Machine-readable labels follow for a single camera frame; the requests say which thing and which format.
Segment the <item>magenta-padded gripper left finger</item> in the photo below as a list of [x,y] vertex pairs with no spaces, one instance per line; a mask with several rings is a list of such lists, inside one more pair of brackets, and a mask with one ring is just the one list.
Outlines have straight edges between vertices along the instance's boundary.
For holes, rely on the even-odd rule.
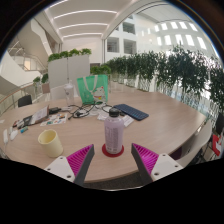
[[91,144],[67,157],[59,156],[45,171],[82,186],[94,154],[94,145]]

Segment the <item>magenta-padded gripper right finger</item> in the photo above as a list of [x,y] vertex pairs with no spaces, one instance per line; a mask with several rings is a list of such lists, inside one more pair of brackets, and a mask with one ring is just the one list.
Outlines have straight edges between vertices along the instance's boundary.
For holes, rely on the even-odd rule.
[[135,143],[131,145],[131,153],[137,164],[143,185],[152,183],[182,169],[182,166],[168,154],[157,154]]

